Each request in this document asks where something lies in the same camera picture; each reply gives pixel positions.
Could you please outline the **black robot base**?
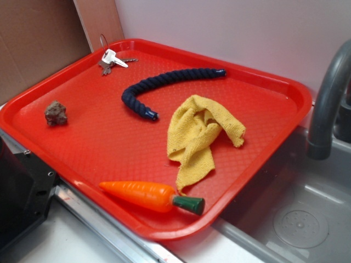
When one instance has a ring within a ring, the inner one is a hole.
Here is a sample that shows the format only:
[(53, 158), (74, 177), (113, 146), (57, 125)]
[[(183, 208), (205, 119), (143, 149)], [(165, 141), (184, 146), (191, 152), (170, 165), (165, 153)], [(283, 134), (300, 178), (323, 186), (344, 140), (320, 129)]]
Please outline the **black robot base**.
[(1, 139), (1, 252), (43, 223), (58, 175), (33, 153), (12, 153)]

